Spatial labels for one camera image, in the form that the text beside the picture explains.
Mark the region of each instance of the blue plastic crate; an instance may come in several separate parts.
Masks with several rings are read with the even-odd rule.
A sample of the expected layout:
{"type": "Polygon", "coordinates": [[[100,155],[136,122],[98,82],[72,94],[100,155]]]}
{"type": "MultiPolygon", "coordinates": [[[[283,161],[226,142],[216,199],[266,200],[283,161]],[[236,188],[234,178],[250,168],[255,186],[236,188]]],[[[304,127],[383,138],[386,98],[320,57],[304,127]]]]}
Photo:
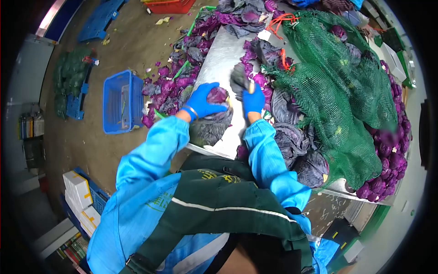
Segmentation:
{"type": "Polygon", "coordinates": [[[85,98],[85,94],[88,93],[88,77],[91,72],[91,68],[93,67],[93,63],[88,66],[87,75],[82,83],[81,93],[78,97],[74,97],[72,94],[67,96],[67,116],[76,120],[84,119],[84,111],[82,111],[83,102],[85,98]]]}
{"type": "Polygon", "coordinates": [[[74,171],[87,179],[88,186],[90,187],[91,198],[93,199],[91,205],[100,215],[102,215],[103,209],[105,208],[106,202],[110,199],[110,196],[101,190],[100,187],[98,187],[80,167],[75,168],[74,171]]]}
{"type": "Polygon", "coordinates": [[[103,131],[106,134],[129,132],[142,127],[143,80],[125,70],[103,83],[103,131]]]}
{"type": "Polygon", "coordinates": [[[104,39],[106,27],[111,20],[119,15],[119,8],[129,0],[109,0],[101,3],[90,15],[84,27],[78,35],[79,42],[86,42],[95,39],[104,39]]]}

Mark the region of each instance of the blue plastic pallet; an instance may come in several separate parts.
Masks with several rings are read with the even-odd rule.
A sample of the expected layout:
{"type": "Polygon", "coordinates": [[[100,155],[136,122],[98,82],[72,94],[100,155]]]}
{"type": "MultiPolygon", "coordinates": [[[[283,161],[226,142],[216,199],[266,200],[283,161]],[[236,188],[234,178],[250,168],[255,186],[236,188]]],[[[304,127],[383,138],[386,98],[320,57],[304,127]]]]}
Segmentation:
{"type": "Polygon", "coordinates": [[[90,15],[81,32],[78,35],[79,42],[87,42],[94,39],[104,39],[105,28],[111,20],[119,15],[120,6],[129,0],[109,0],[100,4],[90,15]]]}
{"type": "Polygon", "coordinates": [[[81,110],[82,107],[82,101],[85,97],[84,94],[88,93],[88,76],[90,74],[90,70],[93,67],[93,64],[90,64],[88,66],[88,70],[87,70],[87,74],[86,77],[84,79],[84,82],[82,84],[81,87],[81,93],[79,94],[78,97],[74,97],[72,94],[70,94],[69,96],[67,96],[67,116],[71,117],[73,119],[76,120],[82,120],[84,119],[84,111],[81,110]]]}
{"type": "Polygon", "coordinates": [[[93,203],[91,205],[100,215],[102,215],[106,202],[110,199],[110,197],[103,190],[101,190],[80,167],[73,169],[73,171],[88,180],[91,198],[93,199],[93,203]]]}

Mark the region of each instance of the yellow tape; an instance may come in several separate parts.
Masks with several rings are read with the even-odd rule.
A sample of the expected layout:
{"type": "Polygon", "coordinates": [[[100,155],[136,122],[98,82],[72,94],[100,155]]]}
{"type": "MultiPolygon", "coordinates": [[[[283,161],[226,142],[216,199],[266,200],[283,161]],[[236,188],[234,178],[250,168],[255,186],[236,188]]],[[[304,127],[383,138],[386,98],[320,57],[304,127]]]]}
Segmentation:
{"type": "Polygon", "coordinates": [[[72,170],[72,172],[76,174],[75,176],[73,176],[73,178],[81,177],[82,179],[84,179],[85,184],[87,185],[87,190],[88,190],[88,194],[84,195],[84,198],[86,199],[86,198],[90,197],[91,203],[93,203],[93,197],[91,197],[90,186],[88,185],[88,180],[85,179],[84,177],[82,177],[81,175],[79,175],[78,173],[76,173],[74,170],[72,170]]]}
{"type": "Polygon", "coordinates": [[[93,221],[94,221],[94,217],[88,217],[88,215],[85,213],[85,211],[82,211],[82,214],[85,216],[85,217],[87,217],[87,219],[91,222],[91,224],[94,226],[94,229],[96,229],[97,228],[97,226],[93,223],[93,221]]]}
{"type": "Polygon", "coordinates": [[[90,235],[93,235],[93,233],[91,233],[91,231],[87,228],[87,226],[84,223],[82,223],[81,221],[79,222],[84,226],[83,228],[85,228],[88,232],[90,232],[90,235]]]}

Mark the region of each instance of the red string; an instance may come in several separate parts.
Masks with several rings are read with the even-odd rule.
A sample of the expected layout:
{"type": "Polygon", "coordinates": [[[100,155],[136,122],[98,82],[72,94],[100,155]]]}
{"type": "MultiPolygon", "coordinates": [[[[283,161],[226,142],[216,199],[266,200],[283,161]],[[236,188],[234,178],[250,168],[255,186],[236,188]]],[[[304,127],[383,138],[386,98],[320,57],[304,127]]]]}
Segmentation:
{"type": "Polygon", "coordinates": [[[295,15],[292,13],[282,14],[279,17],[272,19],[271,22],[269,23],[269,25],[266,27],[266,30],[271,30],[272,33],[274,33],[275,36],[278,37],[278,39],[283,40],[283,37],[277,35],[278,29],[279,29],[282,21],[290,21],[290,23],[292,24],[292,23],[297,22],[298,19],[300,19],[300,17],[295,17],[295,15]],[[275,24],[277,24],[277,28],[274,30],[272,27],[275,24]]]}

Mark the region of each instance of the hand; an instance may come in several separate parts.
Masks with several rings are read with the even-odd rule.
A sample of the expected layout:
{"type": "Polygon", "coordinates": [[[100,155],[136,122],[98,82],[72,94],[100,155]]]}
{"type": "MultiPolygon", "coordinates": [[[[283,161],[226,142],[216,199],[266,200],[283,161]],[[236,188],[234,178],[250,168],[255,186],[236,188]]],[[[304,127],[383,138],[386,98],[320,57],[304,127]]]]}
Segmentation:
{"type": "Polygon", "coordinates": [[[213,105],[207,103],[208,93],[210,93],[210,90],[212,88],[216,88],[218,86],[219,86],[218,82],[205,83],[200,85],[198,89],[192,93],[190,99],[187,101],[184,107],[181,108],[181,110],[184,110],[190,114],[191,117],[190,122],[195,120],[196,116],[198,116],[198,118],[203,118],[213,113],[226,111],[225,106],[213,105]]]}
{"type": "Polygon", "coordinates": [[[261,109],[265,106],[265,96],[258,84],[255,84],[254,93],[249,94],[244,90],[242,95],[245,118],[248,118],[249,112],[256,112],[261,115],[261,109]]]}

